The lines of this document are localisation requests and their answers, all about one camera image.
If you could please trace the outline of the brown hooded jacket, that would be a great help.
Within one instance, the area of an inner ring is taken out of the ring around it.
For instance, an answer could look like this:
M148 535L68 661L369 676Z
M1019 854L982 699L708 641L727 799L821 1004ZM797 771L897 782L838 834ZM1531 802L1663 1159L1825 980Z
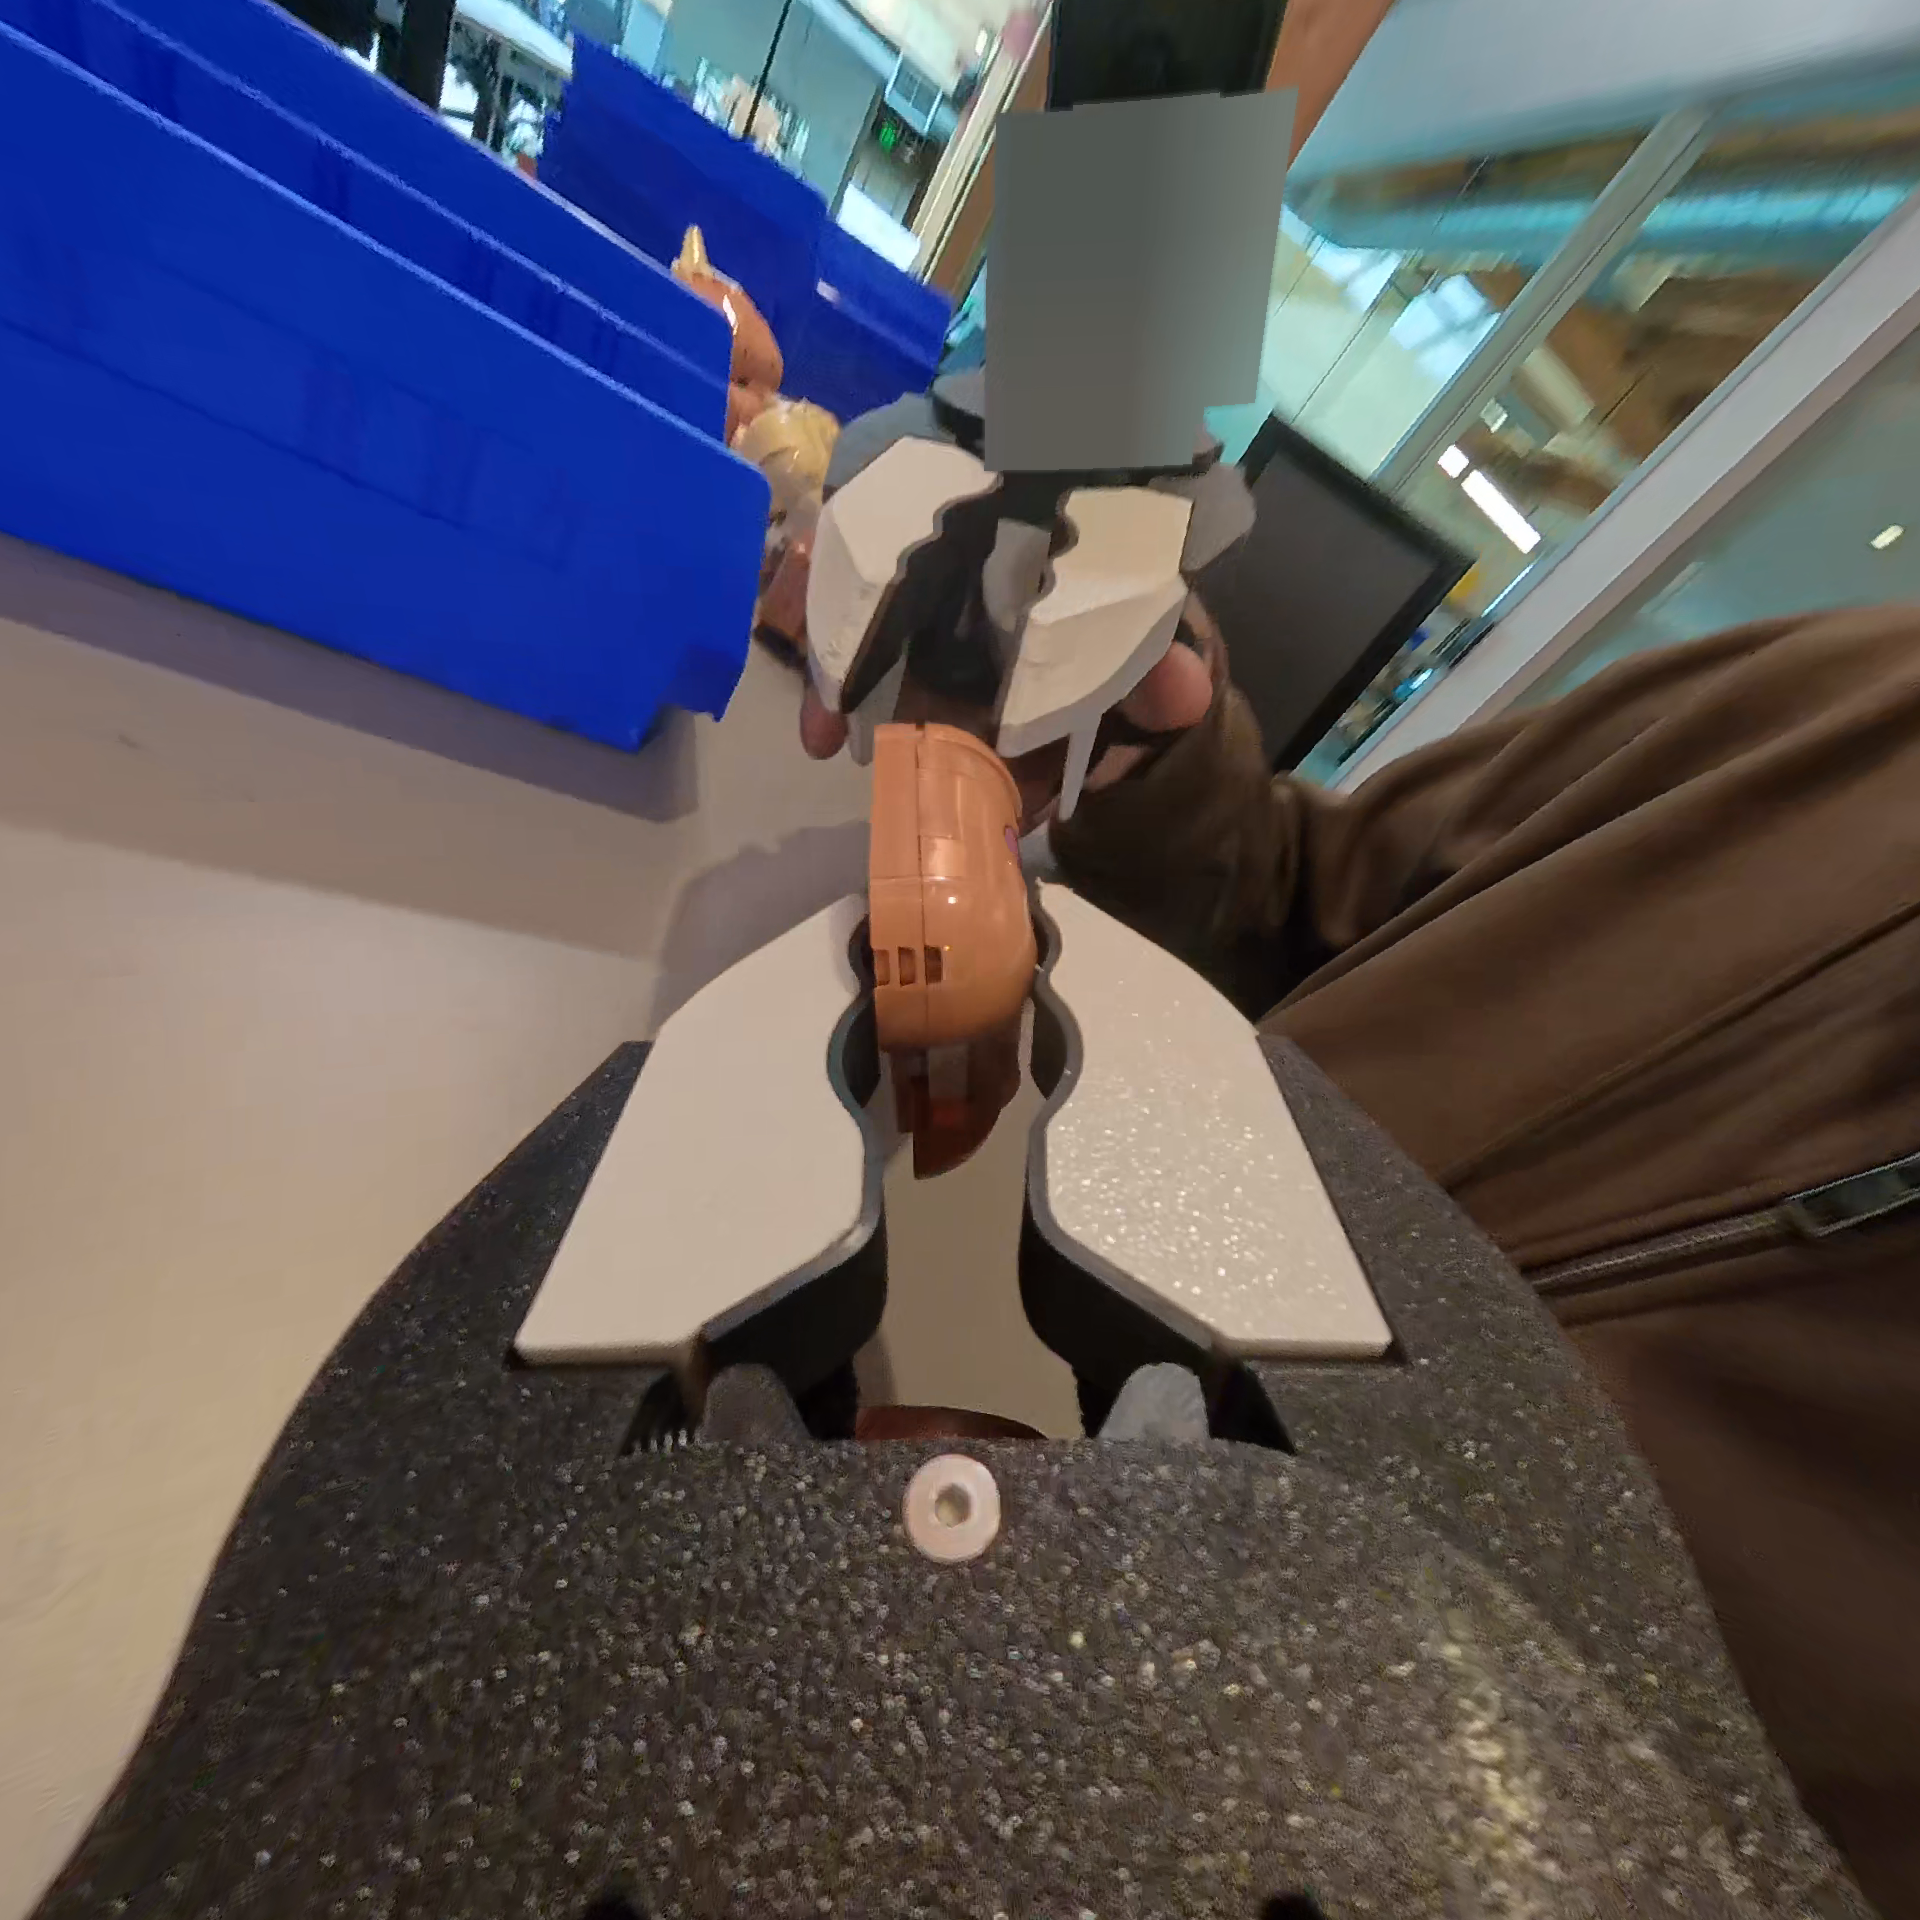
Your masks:
M1264 797L1274 1025L1570 1333L1805 1810L1917 1916L1917 608Z

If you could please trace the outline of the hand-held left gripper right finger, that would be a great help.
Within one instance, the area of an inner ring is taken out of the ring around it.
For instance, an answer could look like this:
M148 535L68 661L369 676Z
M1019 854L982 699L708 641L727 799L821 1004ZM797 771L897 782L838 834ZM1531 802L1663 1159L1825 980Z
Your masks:
M1392 1328L1249 1019L1037 890L1028 1207L1100 1296L1217 1362L1379 1362Z

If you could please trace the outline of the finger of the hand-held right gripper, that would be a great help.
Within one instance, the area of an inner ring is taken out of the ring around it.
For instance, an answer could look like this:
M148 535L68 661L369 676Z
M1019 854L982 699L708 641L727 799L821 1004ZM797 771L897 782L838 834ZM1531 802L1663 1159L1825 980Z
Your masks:
M1084 487L1067 492L1061 516L1067 547L1043 572L1002 678L1002 757L1095 736L1167 656L1190 602L1186 497Z
M814 529L808 673L846 722L846 750L874 756L897 705L909 642L934 625L947 583L981 566L998 473L956 444L902 439L846 480Z

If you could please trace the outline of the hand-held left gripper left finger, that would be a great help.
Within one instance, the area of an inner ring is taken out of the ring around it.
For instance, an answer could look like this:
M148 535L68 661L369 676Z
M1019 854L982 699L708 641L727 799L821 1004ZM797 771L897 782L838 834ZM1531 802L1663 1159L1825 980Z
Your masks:
M838 1367L886 1307L879 1046L846 896L655 1032L516 1333L529 1366Z

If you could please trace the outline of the large blue plastic bin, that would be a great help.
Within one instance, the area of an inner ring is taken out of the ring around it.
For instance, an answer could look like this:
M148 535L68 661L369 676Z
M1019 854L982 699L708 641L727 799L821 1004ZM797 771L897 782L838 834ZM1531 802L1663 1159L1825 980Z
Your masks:
M274 4L4 4L4 533L619 750L722 720L724 321Z

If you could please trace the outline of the brown lego assembly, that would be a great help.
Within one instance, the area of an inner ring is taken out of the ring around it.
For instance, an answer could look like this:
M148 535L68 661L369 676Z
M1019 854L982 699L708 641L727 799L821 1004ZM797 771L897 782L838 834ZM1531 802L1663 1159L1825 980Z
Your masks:
M1037 932L1008 768L950 725L879 725L867 959L879 1051L919 1181L989 1141L1019 1092Z

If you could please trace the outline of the black blank monitor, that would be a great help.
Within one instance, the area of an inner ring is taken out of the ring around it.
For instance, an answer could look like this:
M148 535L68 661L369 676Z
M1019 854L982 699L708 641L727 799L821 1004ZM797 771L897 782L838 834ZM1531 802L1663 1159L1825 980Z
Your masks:
M1281 415L1237 457L1255 526L1198 572L1268 768L1296 771L1470 574L1470 553Z

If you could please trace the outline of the stacked blue plastic bins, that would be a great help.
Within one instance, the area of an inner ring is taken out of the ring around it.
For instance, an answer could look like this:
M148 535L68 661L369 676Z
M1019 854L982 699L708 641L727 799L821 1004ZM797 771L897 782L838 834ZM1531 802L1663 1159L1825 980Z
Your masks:
M924 396L950 300L897 271L801 178L705 121L595 39L542 133L538 179L668 267L687 230L756 303L784 352L784 392L849 422Z

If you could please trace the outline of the tan and orange lego model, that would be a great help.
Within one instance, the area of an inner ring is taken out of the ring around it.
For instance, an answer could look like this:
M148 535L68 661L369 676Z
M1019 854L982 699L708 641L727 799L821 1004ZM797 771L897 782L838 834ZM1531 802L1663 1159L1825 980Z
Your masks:
M722 314L731 331L727 439L733 439L741 426L753 422L779 396L779 344L750 294L731 273L722 273L712 266L699 227L687 227L683 247L668 273L687 290L702 297L716 314Z

